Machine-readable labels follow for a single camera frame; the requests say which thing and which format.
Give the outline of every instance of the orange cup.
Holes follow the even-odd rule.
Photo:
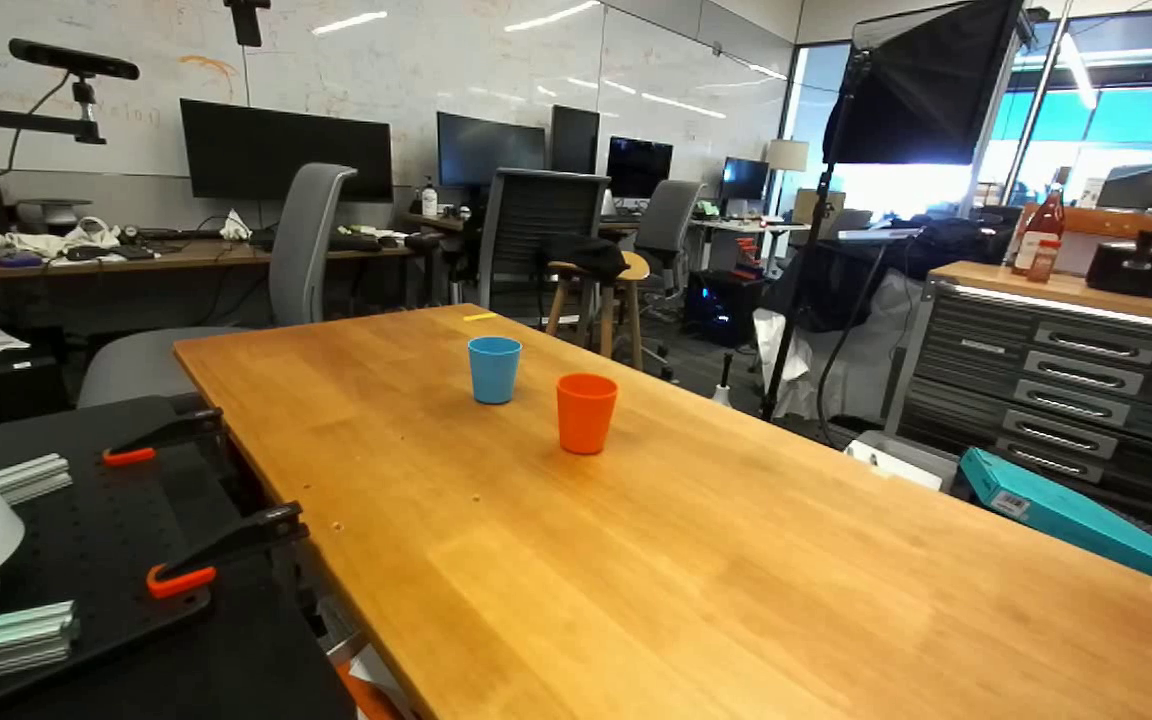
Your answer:
[[[614,406],[614,385],[609,377],[560,377],[560,446],[571,456],[599,456]]]

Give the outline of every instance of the gray cabinet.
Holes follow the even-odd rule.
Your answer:
[[[1152,319],[931,284],[894,432],[995,446],[1152,525]]]

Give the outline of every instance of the plastic cup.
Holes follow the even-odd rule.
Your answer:
[[[599,456],[612,428],[614,385],[609,377],[560,377],[560,446]]]
[[[473,398],[509,405],[512,398],[512,385],[518,377],[518,350],[523,350],[523,343],[512,340],[512,336],[476,336],[476,340],[468,340]]]

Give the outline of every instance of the gray office chair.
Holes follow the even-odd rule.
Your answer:
[[[267,256],[267,299],[275,323],[324,319],[324,264],[337,229],[339,185],[357,175],[342,165],[303,165],[286,188],[283,216]],[[78,406],[136,394],[190,394],[190,379],[173,357],[176,340],[221,336],[231,327],[155,327],[105,343],[82,377]]]
[[[689,223],[698,185],[662,180],[657,185],[637,230],[622,238],[639,256],[662,268],[662,295],[681,292],[689,281]]]
[[[476,276],[480,305],[545,314],[548,258],[571,258],[597,238],[603,185],[587,170],[494,170]]]

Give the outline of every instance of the wall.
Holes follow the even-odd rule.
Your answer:
[[[855,19],[931,2],[942,0],[802,0],[802,22],[794,32],[794,44],[847,38]],[[1064,0],[1034,0],[1034,2],[1047,6],[1051,17],[1064,6]],[[1152,0],[1073,0],[1073,17],[1142,13],[1142,6],[1152,6]]]
[[[388,19],[312,36],[317,22],[358,6],[388,6]],[[556,6],[571,6],[571,0],[270,2],[259,13],[262,48],[239,53],[221,0],[0,0],[0,108],[27,108],[58,74],[13,60],[6,36],[129,54],[142,66],[140,82],[96,81],[105,146],[25,130],[2,188],[17,201],[92,201],[92,210],[118,223],[214,218],[224,202],[190,201],[185,180],[180,97],[388,119],[399,209],[432,175],[437,108],[541,127],[548,127],[552,103],[597,108],[603,139],[667,139],[677,145],[672,175],[698,180],[717,175],[720,154],[754,154],[775,137],[794,27],[794,13],[783,2],[609,0],[545,32],[505,32],[509,19]],[[69,88],[42,112],[71,116]],[[239,210],[270,218],[275,209],[239,202]],[[358,202],[352,210],[385,223],[392,209]]]

